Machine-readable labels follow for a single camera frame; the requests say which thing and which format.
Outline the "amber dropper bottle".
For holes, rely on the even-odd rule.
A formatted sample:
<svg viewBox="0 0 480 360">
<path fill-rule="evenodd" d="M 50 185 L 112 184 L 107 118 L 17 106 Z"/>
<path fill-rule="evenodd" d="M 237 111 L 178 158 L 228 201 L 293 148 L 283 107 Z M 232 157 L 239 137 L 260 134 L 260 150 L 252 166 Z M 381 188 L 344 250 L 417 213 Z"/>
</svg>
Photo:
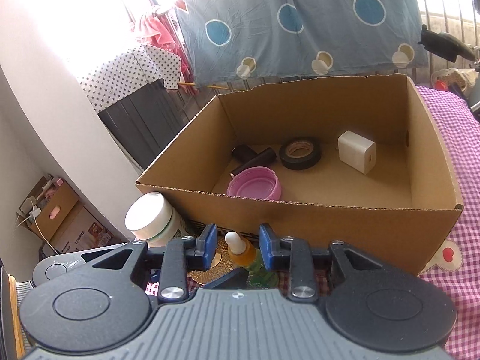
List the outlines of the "amber dropper bottle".
<svg viewBox="0 0 480 360">
<path fill-rule="evenodd" d="M 232 261 L 248 271 L 247 285 L 251 289 L 273 289 L 278 286 L 278 275 L 264 266 L 261 252 L 236 232 L 224 236 Z"/>
</svg>

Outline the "white lidded supplement jar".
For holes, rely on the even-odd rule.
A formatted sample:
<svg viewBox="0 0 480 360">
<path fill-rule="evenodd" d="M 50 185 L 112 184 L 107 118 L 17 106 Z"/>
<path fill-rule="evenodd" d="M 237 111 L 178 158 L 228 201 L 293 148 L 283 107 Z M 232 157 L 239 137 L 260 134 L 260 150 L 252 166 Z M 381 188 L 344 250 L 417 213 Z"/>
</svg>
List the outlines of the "white lidded supplement jar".
<svg viewBox="0 0 480 360">
<path fill-rule="evenodd" d="M 166 246 L 173 238 L 189 236 L 185 220 L 162 193 L 142 195 L 128 209 L 124 224 L 149 247 Z"/>
</svg>

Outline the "gold round metal disc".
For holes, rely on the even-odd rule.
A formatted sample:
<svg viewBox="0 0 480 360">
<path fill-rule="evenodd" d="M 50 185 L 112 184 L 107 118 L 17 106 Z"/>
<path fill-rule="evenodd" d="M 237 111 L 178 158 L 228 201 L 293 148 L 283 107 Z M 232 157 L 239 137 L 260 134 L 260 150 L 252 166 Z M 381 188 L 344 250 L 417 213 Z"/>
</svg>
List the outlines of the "gold round metal disc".
<svg viewBox="0 0 480 360">
<path fill-rule="evenodd" d="M 223 238 L 217 242 L 216 252 L 211 267 L 207 271 L 192 271 L 188 274 L 195 283 L 200 285 L 208 284 L 221 278 L 233 270 L 233 261 L 228 252 L 228 246 Z"/>
</svg>

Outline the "pink plastic bowl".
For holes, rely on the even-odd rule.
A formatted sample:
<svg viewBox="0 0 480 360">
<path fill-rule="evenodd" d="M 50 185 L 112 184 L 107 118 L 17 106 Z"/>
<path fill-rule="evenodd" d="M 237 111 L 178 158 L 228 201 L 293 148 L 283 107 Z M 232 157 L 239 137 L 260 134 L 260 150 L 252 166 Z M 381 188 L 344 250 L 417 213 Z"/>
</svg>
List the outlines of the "pink plastic bowl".
<svg viewBox="0 0 480 360">
<path fill-rule="evenodd" d="M 226 193 L 230 197 L 280 201 L 282 187 L 275 171 L 266 166 L 254 166 L 236 175 Z"/>
</svg>

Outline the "dark brown cylinder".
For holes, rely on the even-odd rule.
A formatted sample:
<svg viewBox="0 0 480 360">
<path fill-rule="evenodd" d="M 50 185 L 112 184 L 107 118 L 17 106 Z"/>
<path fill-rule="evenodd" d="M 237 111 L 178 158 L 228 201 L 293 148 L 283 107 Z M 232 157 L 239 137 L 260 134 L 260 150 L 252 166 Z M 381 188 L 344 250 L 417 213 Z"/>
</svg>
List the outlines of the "dark brown cylinder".
<svg viewBox="0 0 480 360">
<path fill-rule="evenodd" d="M 248 145 L 238 145 L 232 150 L 232 156 L 242 164 L 251 161 L 257 155 Z"/>
<path fill-rule="evenodd" d="M 235 177 L 241 172 L 253 167 L 268 167 L 277 159 L 277 154 L 271 147 L 268 147 L 257 154 L 258 155 L 255 158 L 246 163 L 239 162 L 240 164 L 230 172 L 230 176 Z"/>
</svg>

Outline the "black tape roll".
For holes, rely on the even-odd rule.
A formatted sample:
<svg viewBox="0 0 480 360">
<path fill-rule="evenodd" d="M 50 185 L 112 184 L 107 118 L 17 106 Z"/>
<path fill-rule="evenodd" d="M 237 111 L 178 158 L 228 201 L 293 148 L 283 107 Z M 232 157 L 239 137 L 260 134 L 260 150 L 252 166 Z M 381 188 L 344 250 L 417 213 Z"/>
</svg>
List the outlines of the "black tape roll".
<svg viewBox="0 0 480 360">
<path fill-rule="evenodd" d="M 321 159 L 322 152 L 317 139 L 309 136 L 296 137 L 283 144 L 279 150 L 281 164 L 294 171 L 314 167 Z"/>
</svg>

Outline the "white charger cube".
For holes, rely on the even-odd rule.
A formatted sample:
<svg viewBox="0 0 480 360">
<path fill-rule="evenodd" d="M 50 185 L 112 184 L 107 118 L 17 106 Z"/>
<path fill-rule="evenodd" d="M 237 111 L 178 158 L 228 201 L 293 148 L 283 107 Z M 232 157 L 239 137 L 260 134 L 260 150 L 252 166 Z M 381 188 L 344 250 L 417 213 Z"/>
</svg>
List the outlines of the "white charger cube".
<svg viewBox="0 0 480 360">
<path fill-rule="evenodd" d="M 346 131 L 337 139 L 339 159 L 366 175 L 376 165 L 377 144 L 352 131 Z"/>
</svg>

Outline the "dark cabinet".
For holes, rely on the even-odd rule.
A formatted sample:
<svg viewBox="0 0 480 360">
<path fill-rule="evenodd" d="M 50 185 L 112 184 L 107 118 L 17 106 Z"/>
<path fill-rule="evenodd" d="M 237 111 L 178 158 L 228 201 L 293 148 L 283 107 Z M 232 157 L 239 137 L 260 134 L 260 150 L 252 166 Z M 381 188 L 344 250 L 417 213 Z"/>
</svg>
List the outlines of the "dark cabinet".
<svg viewBox="0 0 480 360">
<path fill-rule="evenodd" d="M 101 121 L 140 166 L 147 168 L 189 122 L 162 80 L 100 111 Z"/>
</svg>

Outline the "small cardboard box on floor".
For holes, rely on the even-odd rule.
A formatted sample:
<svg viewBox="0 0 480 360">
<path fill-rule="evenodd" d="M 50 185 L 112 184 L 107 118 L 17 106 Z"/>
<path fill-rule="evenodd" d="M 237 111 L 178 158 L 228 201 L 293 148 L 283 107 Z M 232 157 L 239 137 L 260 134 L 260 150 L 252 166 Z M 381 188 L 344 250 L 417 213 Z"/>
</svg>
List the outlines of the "small cardboard box on floor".
<svg viewBox="0 0 480 360">
<path fill-rule="evenodd" d="M 28 224 L 28 229 L 41 239 L 50 241 L 79 201 L 80 198 L 70 185 L 62 183 L 53 194 L 50 194 L 46 203 L 42 203 L 42 206 L 37 205 L 41 212 Z"/>
</svg>

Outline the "white polka dot cloth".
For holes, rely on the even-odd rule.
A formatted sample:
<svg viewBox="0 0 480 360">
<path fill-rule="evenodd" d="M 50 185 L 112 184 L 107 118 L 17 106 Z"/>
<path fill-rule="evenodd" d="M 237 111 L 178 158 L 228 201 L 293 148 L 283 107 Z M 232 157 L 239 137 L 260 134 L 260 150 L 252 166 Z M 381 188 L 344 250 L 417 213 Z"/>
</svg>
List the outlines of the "white polka dot cloth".
<svg viewBox="0 0 480 360">
<path fill-rule="evenodd" d="M 161 81 L 176 90 L 181 79 L 178 55 L 149 45 L 139 45 L 102 63 L 79 80 L 96 113 L 104 111 L 148 84 Z"/>
</svg>

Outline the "red hanging clothes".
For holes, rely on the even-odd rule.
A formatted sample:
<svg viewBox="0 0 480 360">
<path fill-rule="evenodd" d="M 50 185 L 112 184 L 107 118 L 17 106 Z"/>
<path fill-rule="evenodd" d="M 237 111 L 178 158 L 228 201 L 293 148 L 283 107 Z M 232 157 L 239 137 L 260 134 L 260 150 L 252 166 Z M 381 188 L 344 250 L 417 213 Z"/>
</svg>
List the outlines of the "red hanging clothes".
<svg viewBox="0 0 480 360">
<path fill-rule="evenodd" d="M 191 79 L 185 52 L 165 16 L 143 15 L 133 24 L 132 33 L 152 63 L 148 74 L 162 80 L 164 88 L 178 90 L 182 78 Z"/>
</svg>

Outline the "blue patterned hanging sheet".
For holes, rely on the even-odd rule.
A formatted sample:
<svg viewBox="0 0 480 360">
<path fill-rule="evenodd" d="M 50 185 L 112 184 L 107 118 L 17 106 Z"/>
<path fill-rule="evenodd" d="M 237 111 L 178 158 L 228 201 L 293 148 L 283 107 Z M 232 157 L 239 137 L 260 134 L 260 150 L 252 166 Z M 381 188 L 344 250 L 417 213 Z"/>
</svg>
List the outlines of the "blue patterned hanging sheet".
<svg viewBox="0 0 480 360">
<path fill-rule="evenodd" d="M 195 82 L 424 68 L 417 0 L 180 0 Z"/>
</svg>

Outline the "black bicycle seat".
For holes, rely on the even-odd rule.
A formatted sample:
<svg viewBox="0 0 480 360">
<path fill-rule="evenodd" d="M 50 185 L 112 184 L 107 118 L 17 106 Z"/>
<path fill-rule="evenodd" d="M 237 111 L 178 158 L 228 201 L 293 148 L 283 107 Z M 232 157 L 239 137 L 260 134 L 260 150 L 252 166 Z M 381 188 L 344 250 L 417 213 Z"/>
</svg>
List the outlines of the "black bicycle seat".
<svg viewBox="0 0 480 360">
<path fill-rule="evenodd" d="M 418 44 L 428 52 L 452 63 L 456 62 L 458 56 L 471 62 L 476 61 L 475 53 L 465 43 L 449 33 L 435 33 L 428 30 L 425 24 L 422 25 Z"/>
</svg>

